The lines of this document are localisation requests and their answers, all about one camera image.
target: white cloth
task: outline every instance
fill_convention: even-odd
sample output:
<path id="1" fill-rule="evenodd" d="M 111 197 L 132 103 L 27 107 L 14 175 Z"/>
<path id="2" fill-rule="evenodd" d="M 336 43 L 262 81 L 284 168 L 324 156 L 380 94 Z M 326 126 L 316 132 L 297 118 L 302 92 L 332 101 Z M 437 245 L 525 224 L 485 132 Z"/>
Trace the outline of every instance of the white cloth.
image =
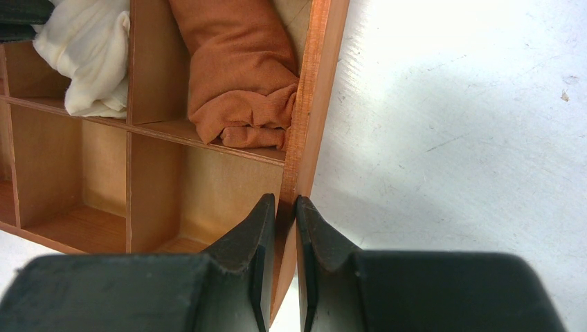
<path id="1" fill-rule="evenodd" d="M 126 118 L 129 0 L 51 0 L 55 9 L 35 50 L 71 78 L 65 109 L 72 116 Z"/>

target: white surface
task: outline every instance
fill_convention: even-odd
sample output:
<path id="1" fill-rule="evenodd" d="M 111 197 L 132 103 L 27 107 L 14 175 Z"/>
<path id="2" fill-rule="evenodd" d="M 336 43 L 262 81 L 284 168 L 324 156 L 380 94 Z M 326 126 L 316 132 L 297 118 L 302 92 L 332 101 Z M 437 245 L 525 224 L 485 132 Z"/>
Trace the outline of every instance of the white surface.
<path id="1" fill-rule="evenodd" d="M 585 1 L 352 0 L 320 212 L 364 248 L 522 256 L 587 331 L 585 17 Z M 297 310 L 292 286 L 272 332 L 298 332 Z"/>
<path id="2" fill-rule="evenodd" d="M 35 257 L 55 253 L 47 247 L 0 230 L 0 298 L 16 277 L 19 268 Z"/>

